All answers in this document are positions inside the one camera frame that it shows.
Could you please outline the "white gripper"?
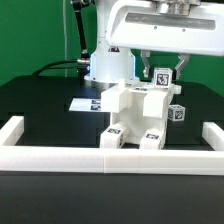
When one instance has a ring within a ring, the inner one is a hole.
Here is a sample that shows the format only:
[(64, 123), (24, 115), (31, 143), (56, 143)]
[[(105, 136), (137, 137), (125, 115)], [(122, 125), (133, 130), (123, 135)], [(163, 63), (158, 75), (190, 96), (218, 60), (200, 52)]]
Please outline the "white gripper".
[(142, 50), (145, 78), (154, 74), (149, 50), (180, 53), (173, 70), (178, 80), (189, 54), (224, 56), (224, 4), (202, 2), (182, 16), (158, 13), (155, 2), (119, 0), (109, 16), (106, 39), (111, 46)]

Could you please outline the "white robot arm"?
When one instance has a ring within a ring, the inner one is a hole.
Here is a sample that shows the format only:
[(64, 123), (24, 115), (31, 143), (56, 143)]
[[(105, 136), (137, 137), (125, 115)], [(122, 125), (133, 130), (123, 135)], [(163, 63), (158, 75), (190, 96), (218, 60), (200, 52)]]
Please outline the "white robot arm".
[(224, 3), (202, 0), (94, 0), (97, 46), (85, 81), (109, 87), (135, 76), (133, 49), (177, 53), (177, 74), (189, 56), (224, 56)]

